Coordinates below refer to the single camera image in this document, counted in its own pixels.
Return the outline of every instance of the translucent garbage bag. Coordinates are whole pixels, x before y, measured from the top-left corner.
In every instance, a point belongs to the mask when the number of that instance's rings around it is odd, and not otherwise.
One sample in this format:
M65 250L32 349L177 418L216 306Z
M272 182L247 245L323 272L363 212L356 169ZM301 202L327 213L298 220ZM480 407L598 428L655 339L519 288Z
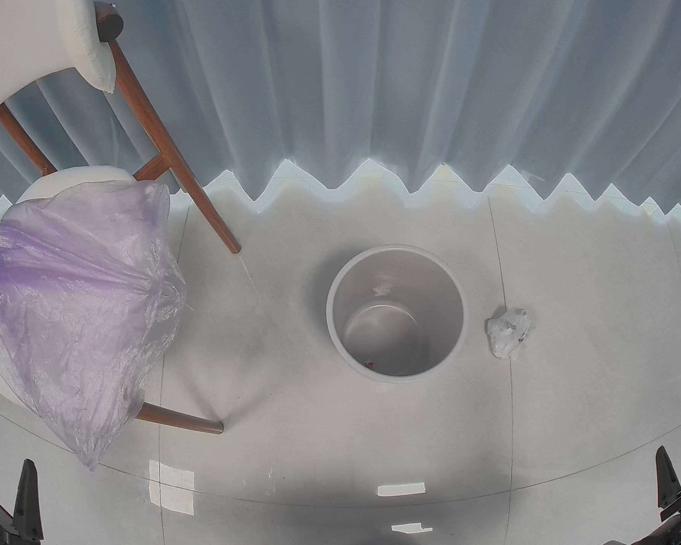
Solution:
M525 309L510 309L487 321L491 353L497 359L517 359L517 347L527 337L532 322Z
M164 184L87 182L0 222L0 376L89 468L182 317L168 214Z

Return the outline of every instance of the chair seat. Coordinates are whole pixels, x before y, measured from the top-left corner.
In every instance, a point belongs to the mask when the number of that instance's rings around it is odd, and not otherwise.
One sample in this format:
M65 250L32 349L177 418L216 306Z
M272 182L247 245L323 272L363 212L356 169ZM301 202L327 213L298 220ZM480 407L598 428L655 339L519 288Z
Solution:
M16 204L37 198L53 198L58 192L84 182L107 182L112 179L135 181L127 170L113 166L81 166L62 169L37 179Z

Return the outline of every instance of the floor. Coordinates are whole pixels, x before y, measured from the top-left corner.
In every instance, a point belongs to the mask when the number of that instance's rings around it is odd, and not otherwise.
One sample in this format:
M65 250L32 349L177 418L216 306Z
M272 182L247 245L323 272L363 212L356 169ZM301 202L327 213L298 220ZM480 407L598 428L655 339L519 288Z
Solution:
M45 543L602 545L659 524L660 445L681 478L681 211L570 178L541 201L513 170L475 194L440 168L408 195L372 162L338 190L285 163L255 203L228 174L208 193L243 251L173 198L188 309L146 400L226 433L133 422L90 472L0 396L0 501L33 459ZM409 384L359 375L325 325L336 272L384 243L434 252L470 304L459 355ZM535 326L513 362L484 333L505 306Z

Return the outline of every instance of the crumpled plastic wrapper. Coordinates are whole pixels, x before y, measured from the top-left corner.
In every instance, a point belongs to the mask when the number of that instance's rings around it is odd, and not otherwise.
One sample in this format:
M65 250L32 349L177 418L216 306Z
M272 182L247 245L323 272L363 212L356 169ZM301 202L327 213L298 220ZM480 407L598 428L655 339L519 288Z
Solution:
M168 214L164 184L87 182L0 222L0 376L89 468L182 317Z
M497 359L517 359L518 348L532 329L525 309L510 309L487 321L491 354Z

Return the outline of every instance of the blue-gray curtain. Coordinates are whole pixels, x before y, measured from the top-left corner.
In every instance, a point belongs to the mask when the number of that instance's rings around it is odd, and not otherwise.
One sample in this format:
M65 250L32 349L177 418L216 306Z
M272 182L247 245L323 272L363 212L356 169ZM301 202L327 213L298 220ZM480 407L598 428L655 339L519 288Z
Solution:
M200 182L258 196L283 159L337 187L366 158L417 190L512 164L664 212L681 203L681 0L105 0ZM9 107L59 168L154 155L118 94L68 70ZM0 195L36 177L0 128Z

